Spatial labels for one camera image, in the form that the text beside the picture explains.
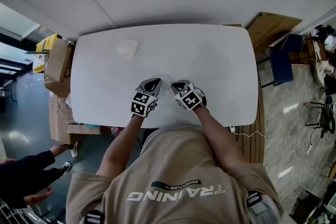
blue chair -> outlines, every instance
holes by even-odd
[[[289,53],[302,51],[302,36],[290,34],[269,50],[269,57],[257,62],[257,65],[270,61],[273,72],[273,81],[261,86],[280,85],[293,80],[292,66]]]

glove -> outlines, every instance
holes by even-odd
[[[135,89],[136,95],[132,100],[131,111],[139,116],[147,117],[157,106],[157,96],[161,88],[162,80],[159,78],[147,79]]]
[[[189,80],[179,80],[172,84],[175,100],[184,109],[191,110],[198,105],[206,108],[204,92]]]

wooden floor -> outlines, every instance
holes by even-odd
[[[245,133],[247,135],[253,134],[258,131],[262,135],[265,135],[265,121],[264,121],[264,103],[263,103],[263,93],[261,91],[260,80],[258,81],[258,108],[256,120],[251,125],[245,126],[235,126],[236,133]],[[244,157],[250,163],[263,163],[264,162],[264,151],[265,151],[265,139],[258,133],[255,133],[251,137],[245,135],[236,135],[236,140],[239,143],[240,149]]]

white table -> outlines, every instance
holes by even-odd
[[[139,42],[138,53],[117,52],[123,39]],[[257,67],[244,28],[170,24],[114,29],[78,39],[71,71],[71,104],[80,123],[124,127],[135,88],[149,78],[189,79],[207,97],[208,109],[224,126],[252,124],[258,101]],[[161,89],[158,106],[143,128],[199,125],[172,89]]]

floor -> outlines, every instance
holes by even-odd
[[[269,63],[259,66],[259,74],[261,84],[271,81]],[[313,122],[317,117],[317,112],[307,103],[318,101],[319,87],[313,81],[309,66],[293,67],[293,74],[293,82],[263,88],[266,137],[276,137],[287,147],[293,145],[305,149],[309,147],[312,132],[312,128],[305,127],[305,123]],[[13,88],[18,102],[14,103],[7,98],[6,112],[0,117],[7,157],[21,158],[56,145],[57,142],[49,136],[49,92],[44,88],[43,75],[28,73],[19,77]],[[334,140],[331,134],[321,139],[320,131],[315,131],[309,154],[300,149],[294,152],[293,147],[286,150],[284,145],[279,148],[280,143],[275,139],[265,143],[264,165],[286,210],[284,223],[293,223],[288,213],[303,188],[318,196],[323,193],[328,180],[320,176],[320,172],[332,151]],[[65,161],[70,161],[72,171],[54,182],[55,193],[33,209],[40,215],[51,211],[47,216],[50,219],[59,214],[65,205],[71,174],[82,171],[95,173],[112,141],[112,135],[88,135],[80,145],[77,158],[71,158],[70,152],[59,156],[52,167],[60,167]],[[130,163],[139,152],[139,146],[136,145]]]
[[[6,98],[6,112],[0,116],[0,131],[7,157],[19,159],[26,155],[49,150],[58,143],[50,138],[48,118],[49,91],[44,88],[43,74],[28,73],[19,77],[13,84],[17,103]],[[87,135],[80,144],[78,157],[72,158],[65,152],[56,158],[50,167],[62,167],[66,161],[72,164],[69,174],[53,183],[55,193],[34,206],[40,216],[51,211],[47,218],[52,219],[65,207],[71,174],[75,172],[95,173],[107,147],[113,141],[111,134]],[[136,144],[130,162],[139,155]]]
[[[261,85],[271,82],[269,62],[260,64],[258,68]],[[317,129],[312,135],[313,146],[310,152],[306,154],[298,148],[309,148],[313,128],[305,124],[315,123],[319,111],[313,109],[309,102],[320,100],[319,87],[313,80],[310,67],[293,66],[292,70],[292,82],[262,89],[266,138],[276,137],[285,143],[279,148],[280,142],[277,140],[267,141],[264,159],[266,171],[286,211],[284,223],[294,223],[288,214],[303,188],[319,197],[323,194],[329,181],[320,174],[325,171],[324,164],[327,163],[335,141],[335,134],[330,133],[321,139],[321,131]]]

